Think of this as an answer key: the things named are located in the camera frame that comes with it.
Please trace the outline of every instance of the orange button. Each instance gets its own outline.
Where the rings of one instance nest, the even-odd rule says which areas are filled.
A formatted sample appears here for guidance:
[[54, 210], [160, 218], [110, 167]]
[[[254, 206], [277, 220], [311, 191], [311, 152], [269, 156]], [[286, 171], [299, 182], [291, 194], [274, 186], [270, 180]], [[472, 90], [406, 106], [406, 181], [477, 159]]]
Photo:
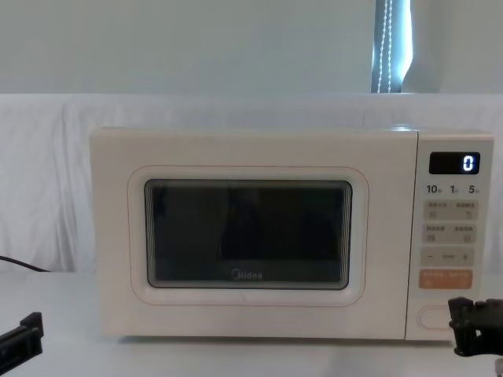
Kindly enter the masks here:
[[419, 288], [423, 289], [470, 289], [472, 281], [470, 269], [422, 269], [419, 272]]

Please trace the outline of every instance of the black clamp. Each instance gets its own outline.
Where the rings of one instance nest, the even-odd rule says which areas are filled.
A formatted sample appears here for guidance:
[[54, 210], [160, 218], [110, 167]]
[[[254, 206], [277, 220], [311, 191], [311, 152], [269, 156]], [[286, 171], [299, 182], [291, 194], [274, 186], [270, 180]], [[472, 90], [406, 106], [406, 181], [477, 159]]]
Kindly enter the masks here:
[[503, 356], [503, 300], [474, 302], [460, 297], [449, 300], [456, 348], [462, 357], [483, 354]]
[[20, 326], [0, 335], [0, 375], [42, 353], [42, 314], [32, 313]]

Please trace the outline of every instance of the button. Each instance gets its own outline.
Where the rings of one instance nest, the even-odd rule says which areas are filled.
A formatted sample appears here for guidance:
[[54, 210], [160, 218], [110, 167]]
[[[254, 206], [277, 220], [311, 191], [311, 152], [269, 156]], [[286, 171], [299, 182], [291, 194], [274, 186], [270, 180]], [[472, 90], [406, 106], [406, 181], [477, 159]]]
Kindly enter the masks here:
[[473, 224], [425, 224], [424, 243], [474, 243], [477, 227]]
[[432, 330], [450, 330], [450, 314], [448, 306], [425, 307], [417, 316], [419, 325]]
[[475, 249], [473, 247], [423, 247], [421, 249], [421, 265], [468, 267], [473, 265], [474, 256]]
[[419, 288], [422, 289], [470, 289], [472, 281], [470, 269], [422, 269], [419, 272]]
[[478, 200], [427, 200], [424, 218], [427, 220], [476, 220], [479, 216]]

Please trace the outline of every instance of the microwave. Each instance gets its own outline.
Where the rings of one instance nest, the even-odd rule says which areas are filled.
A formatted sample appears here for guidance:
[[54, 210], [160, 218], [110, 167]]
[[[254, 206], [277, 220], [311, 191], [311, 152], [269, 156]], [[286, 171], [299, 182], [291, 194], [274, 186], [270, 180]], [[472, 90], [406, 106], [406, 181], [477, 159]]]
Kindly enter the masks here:
[[147, 130], [90, 140], [110, 335], [450, 339], [476, 299], [493, 136]]

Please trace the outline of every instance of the table surface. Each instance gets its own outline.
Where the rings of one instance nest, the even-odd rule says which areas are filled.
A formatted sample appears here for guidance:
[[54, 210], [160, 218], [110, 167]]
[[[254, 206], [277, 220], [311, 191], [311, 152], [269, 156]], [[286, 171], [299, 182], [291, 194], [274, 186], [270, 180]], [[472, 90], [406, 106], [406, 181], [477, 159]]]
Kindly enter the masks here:
[[[483, 297], [501, 287], [483, 283]], [[0, 334], [41, 311], [43, 354], [17, 376], [492, 376], [494, 356], [461, 358], [438, 342], [111, 338], [101, 334], [97, 282], [84, 273], [0, 274]]]

